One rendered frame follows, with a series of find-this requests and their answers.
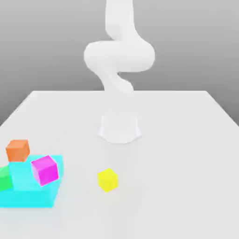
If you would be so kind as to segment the small yellow cube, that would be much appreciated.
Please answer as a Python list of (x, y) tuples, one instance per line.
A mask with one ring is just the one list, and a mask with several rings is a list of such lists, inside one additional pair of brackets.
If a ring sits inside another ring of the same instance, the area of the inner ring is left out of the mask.
[(118, 187), (118, 175), (112, 169), (105, 169), (98, 173), (98, 185), (104, 192)]

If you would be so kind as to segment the small magenta cube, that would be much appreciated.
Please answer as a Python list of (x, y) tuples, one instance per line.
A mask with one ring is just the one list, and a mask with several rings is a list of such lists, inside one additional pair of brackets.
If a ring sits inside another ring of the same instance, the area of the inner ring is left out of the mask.
[(31, 162), (33, 176), (42, 187), (59, 179), (58, 166), (49, 155)]

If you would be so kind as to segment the small orange cube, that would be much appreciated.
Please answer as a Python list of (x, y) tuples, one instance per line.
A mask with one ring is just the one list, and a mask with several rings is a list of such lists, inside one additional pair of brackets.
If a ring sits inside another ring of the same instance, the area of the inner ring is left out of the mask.
[(25, 162), (30, 154), (28, 140), (11, 140), (6, 152), (9, 162)]

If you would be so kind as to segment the small green cube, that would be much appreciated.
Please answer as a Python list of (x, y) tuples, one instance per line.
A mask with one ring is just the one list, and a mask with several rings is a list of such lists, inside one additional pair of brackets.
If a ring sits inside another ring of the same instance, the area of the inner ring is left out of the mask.
[(9, 166), (0, 167), (0, 191), (13, 188)]

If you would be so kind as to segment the large cyan box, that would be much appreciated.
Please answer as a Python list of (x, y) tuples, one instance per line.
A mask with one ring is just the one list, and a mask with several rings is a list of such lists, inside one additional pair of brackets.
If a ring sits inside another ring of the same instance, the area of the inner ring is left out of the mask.
[(13, 188), (0, 191), (0, 208), (50, 208), (53, 207), (63, 177), (63, 156), (52, 155), (57, 163), (59, 179), (40, 186), (32, 172), (31, 162), (43, 157), (29, 155), (25, 162), (10, 162)]

